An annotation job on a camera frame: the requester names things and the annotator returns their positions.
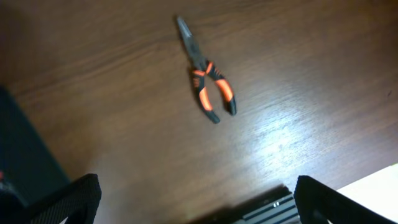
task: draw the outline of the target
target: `orange and black handle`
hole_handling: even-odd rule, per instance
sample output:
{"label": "orange and black handle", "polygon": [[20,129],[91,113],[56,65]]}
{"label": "orange and black handle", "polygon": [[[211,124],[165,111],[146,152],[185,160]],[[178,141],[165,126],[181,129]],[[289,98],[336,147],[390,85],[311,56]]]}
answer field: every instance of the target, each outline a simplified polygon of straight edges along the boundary
{"label": "orange and black handle", "polygon": [[220,119],[214,113],[213,107],[209,101],[207,89],[205,86],[205,75],[208,75],[216,82],[218,88],[221,90],[224,96],[228,112],[231,115],[236,114],[235,96],[232,91],[231,85],[228,83],[225,77],[222,76],[220,71],[214,66],[213,62],[208,62],[206,71],[193,71],[193,86],[195,87],[201,108],[205,112],[207,117],[213,123],[217,124],[219,123]]}

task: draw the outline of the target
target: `orange grip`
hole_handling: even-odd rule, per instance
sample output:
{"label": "orange grip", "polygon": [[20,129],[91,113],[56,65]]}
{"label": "orange grip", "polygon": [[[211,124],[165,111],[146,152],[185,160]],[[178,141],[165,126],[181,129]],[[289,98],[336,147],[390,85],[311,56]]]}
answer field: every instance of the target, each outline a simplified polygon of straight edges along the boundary
{"label": "orange grip", "polygon": [[200,90],[199,99],[200,99],[200,103],[202,104],[202,106],[205,110],[207,110],[207,111],[213,110],[213,107],[211,106],[209,97],[207,95],[206,87],[204,87],[202,90]]}
{"label": "orange grip", "polygon": [[231,101],[234,94],[228,82],[225,79],[220,79],[216,81],[216,84],[218,85],[218,88],[220,88],[221,92],[223,92],[226,101]]}

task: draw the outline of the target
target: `pliers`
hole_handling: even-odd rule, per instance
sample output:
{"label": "pliers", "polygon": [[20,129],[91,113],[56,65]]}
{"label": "pliers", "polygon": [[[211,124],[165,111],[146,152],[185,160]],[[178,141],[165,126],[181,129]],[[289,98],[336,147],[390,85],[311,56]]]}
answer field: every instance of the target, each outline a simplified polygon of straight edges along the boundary
{"label": "pliers", "polygon": [[193,39],[192,33],[188,29],[187,24],[179,16],[177,17],[177,24],[180,29],[181,37],[187,53],[192,61],[193,66],[196,69],[193,71],[193,87],[197,94],[202,110],[213,123],[219,123],[220,119],[214,113],[213,107],[207,95],[207,90],[205,86],[205,75],[208,75],[216,82],[218,88],[221,90],[226,101],[226,106],[229,113],[231,115],[235,115],[236,103],[231,85],[226,81],[225,77],[222,76],[220,71],[215,67],[214,63],[202,56],[198,45]]}

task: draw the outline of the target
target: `brown wooden surface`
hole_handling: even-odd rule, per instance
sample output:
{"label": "brown wooden surface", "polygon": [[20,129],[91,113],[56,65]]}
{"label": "brown wooden surface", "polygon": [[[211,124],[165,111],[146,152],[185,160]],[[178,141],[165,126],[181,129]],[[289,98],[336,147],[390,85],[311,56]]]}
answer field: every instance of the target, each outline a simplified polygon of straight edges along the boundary
{"label": "brown wooden surface", "polygon": [[[299,174],[340,188],[398,161],[398,1],[4,0],[0,76],[97,223],[185,223]],[[191,92],[180,14],[238,114]]]}

